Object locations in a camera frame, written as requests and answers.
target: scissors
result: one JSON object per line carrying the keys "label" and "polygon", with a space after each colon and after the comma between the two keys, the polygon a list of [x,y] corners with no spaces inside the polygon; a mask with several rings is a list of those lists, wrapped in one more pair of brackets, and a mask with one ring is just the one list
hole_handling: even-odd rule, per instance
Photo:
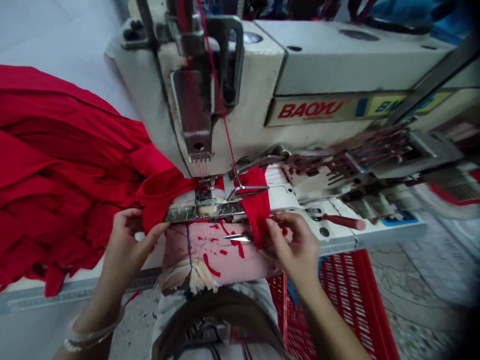
{"label": "scissors", "polygon": [[253,233],[245,233],[245,234],[234,234],[234,235],[225,235],[223,237],[224,239],[227,240],[236,240],[236,241],[245,241],[245,242],[250,242],[250,243],[255,243],[254,242],[254,235]]}

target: woman's right hand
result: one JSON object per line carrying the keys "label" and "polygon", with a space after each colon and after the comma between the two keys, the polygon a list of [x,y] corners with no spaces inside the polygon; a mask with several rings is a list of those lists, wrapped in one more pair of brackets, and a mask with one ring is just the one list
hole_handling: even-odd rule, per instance
{"label": "woman's right hand", "polygon": [[[300,296],[312,287],[318,287],[320,242],[305,219],[296,213],[283,212],[273,219],[266,219],[266,224],[276,256]],[[292,231],[290,244],[286,242],[279,224]]]}

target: baoyu logo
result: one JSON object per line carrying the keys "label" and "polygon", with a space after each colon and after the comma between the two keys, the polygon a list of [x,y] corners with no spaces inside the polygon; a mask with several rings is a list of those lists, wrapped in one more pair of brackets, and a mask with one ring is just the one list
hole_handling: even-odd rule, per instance
{"label": "baoyu logo", "polygon": [[332,118],[342,106],[345,101],[331,101],[331,102],[304,102],[299,104],[285,104],[278,114],[278,118],[294,118],[304,117],[304,120],[317,120]]}

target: pink cloth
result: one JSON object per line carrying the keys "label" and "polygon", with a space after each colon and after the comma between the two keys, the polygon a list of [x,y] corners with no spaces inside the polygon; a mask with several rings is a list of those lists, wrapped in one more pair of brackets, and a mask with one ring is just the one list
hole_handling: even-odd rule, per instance
{"label": "pink cloth", "polygon": [[[224,223],[229,234],[251,233],[246,224]],[[191,257],[204,262],[217,285],[233,284],[278,275],[279,265],[260,254],[251,242],[224,239],[220,224],[196,222],[188,226]],[[189,259],[187,225],[175,224],[166,231],[163,269],[171,269]]]}

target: hand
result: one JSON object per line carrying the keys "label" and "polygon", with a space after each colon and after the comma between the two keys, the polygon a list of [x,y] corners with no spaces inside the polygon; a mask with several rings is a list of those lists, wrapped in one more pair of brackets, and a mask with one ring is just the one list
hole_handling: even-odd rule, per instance
{"label": "hand", "polygon": [[[276,256],[302,296],[312,286],[319,286],[320,242],[299,214],[279,213],[274,220],[268,218],[266,224]],[[279,223],[292,231],[290,244],[286,242]]]}
{"label": "hand", "polygon": [[113,228],[105,251],[105,260],[97,288],[109,297],[122,297],[155,243],[170,223],[155,225],[140,242],[134,234],[141,231],[142,210],[129,208],[113,217]]}

